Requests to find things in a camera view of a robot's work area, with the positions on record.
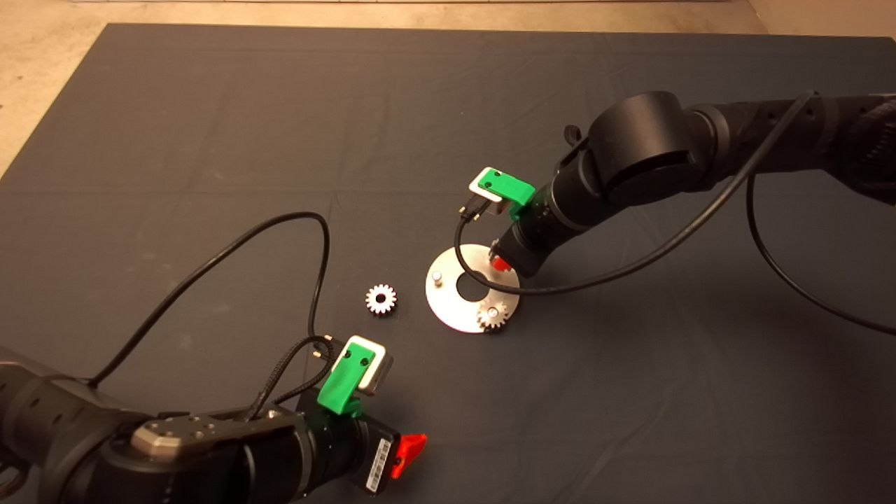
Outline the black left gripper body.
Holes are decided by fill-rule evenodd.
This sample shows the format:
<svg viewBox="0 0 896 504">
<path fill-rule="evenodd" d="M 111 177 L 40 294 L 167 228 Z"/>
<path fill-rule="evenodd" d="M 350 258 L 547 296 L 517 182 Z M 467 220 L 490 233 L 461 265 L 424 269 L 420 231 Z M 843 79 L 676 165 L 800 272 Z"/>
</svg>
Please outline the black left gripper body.
<svg viewBox="0 0 896 504">
<path fill-rule="evenodd" d="M 308 491 L 345 480 L 371 496 L 389 485 L 401 434 L 371 416 L 308 415 Z"/>
</svg>

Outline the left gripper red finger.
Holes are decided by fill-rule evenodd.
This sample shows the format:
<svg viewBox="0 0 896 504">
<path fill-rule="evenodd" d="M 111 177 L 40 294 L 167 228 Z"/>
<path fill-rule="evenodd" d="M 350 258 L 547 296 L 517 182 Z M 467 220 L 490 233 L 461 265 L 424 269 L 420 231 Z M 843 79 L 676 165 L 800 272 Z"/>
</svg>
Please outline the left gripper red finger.
<svg viewBox="0 0 896 504">
<path fill-rule="evenodd" d="M 425 450 L 428 444 L 428 436 L 425 434 L 409 434 L 401 436 L 393 457 L 389 476 L 392 480 L 400 479 L 400 476 L 413 465 Z"/>
</svg>

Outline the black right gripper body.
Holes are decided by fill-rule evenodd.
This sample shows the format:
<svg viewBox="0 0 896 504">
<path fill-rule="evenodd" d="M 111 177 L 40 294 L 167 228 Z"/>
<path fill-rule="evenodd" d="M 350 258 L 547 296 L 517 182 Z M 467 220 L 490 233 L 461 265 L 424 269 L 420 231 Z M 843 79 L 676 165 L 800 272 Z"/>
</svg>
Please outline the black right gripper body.
<svg viewBox="0 0 896 504">
<path fill-rule="evenodd" d="M 522 277 L 534 277 L 562 246 L 562 225 L 550 209 L 531 210 L 497 239 L 496 255 Z"/>
</svg>

